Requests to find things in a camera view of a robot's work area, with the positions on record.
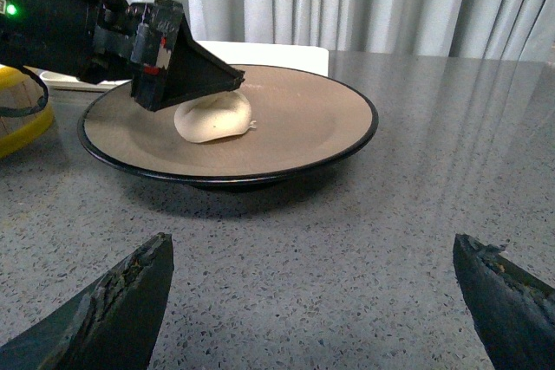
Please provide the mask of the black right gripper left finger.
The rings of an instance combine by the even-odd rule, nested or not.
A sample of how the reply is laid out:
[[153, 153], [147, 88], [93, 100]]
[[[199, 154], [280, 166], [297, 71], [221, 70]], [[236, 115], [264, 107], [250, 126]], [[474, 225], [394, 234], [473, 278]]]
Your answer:
[[159, 233], [2, 345], [3, 369], [146, 369], [166, 310], [173, 242]]

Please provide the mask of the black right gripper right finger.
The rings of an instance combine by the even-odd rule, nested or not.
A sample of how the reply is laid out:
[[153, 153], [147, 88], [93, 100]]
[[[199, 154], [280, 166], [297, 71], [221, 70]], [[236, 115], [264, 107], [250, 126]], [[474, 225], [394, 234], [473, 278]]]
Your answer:
[[454, 238], [463, 299], [496, 369], [554, 368], [554, 288], [469, 235]]

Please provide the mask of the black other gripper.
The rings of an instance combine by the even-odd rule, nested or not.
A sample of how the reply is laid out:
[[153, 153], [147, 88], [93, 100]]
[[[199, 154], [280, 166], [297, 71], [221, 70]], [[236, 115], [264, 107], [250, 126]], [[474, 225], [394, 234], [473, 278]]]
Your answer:
[[1, 0], [1, 63], [99, 83], [132, 79], [131, 96], [159, 111], [245, 80], [194, 39], [181, 3]]

